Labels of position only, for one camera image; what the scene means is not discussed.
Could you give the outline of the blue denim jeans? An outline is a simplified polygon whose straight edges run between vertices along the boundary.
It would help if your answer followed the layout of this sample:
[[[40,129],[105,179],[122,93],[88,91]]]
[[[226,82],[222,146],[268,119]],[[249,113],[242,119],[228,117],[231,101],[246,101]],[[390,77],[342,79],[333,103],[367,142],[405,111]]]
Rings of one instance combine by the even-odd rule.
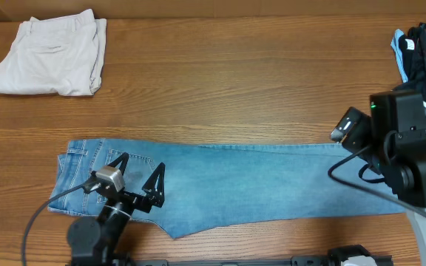
[[[364,163],[337,144],[181,145],[140,140],[74,140],[58,156],[49,210],[96,216],[105,204],[80,188],[92,171],[129,155],[127,191],[142,191],[155,168],[165,170],[165,203],[133,219],[151,222],[173,238],[220,226],[276,219],[395,214],[402,208],[348,187],[391,190],[376,175],[358,172]]]

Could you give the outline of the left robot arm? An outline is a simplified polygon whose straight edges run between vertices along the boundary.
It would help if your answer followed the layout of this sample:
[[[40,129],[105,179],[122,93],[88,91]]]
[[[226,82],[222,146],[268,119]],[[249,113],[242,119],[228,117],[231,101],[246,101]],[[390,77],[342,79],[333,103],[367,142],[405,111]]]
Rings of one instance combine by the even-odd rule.
[[[84,193],[93,191],[106,197],[98,217],[83,216],[68,229],[71,265],[134,265],[127,253],[116,253],[121,234],[134,211],[149,213],[164,204],[165,164],[160,163],[144,183],[143,195],[125,190],[124,173],[129,155],[123,153],[110,164],[93,171],[82,185]]]

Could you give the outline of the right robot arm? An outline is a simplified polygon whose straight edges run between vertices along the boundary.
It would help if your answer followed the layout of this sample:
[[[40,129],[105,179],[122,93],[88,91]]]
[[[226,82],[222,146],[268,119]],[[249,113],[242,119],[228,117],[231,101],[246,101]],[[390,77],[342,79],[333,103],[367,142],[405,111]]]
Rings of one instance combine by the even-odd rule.
[[[351,107],[331,133],[334,142],[366,162],[406,210],[426,265],[426,105],[412,90],[370,96],[369,115]]]

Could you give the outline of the folded beige trousers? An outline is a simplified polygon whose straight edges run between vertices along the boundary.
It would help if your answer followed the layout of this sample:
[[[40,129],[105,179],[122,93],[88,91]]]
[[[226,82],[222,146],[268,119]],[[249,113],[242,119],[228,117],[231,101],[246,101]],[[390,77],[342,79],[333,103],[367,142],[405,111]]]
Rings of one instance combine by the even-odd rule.
[[[0,63],[0,94],[93,96],[101,88],[107,20],[91,9],[18,27]]]

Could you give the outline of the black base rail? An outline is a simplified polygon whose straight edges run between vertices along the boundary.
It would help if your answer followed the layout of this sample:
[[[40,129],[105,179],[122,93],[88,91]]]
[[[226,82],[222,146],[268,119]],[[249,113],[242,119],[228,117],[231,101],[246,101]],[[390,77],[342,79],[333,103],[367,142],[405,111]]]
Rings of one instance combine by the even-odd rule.
[[[394,266],[392,256],[372,255],[361,245],[332,248],[325,255],[296,255],[290,259],[197,260],[134,260],[129,256],[116,258],[104,265],[134,266]]]

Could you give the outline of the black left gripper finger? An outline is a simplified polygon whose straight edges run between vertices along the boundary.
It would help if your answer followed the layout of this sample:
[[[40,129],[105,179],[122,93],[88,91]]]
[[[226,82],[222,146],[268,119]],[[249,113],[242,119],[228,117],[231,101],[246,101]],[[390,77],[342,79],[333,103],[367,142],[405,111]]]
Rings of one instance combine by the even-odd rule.
[[[107,165],[107,170],[110,176],[119,175],[123,176],[129,161],[129,155],[124,152],[119,157],[114,159],[111,163]]]
[[[164,163],[160,163],[142,187],[149,204],[158,208],[161,208],[165,201],[165,167]]]

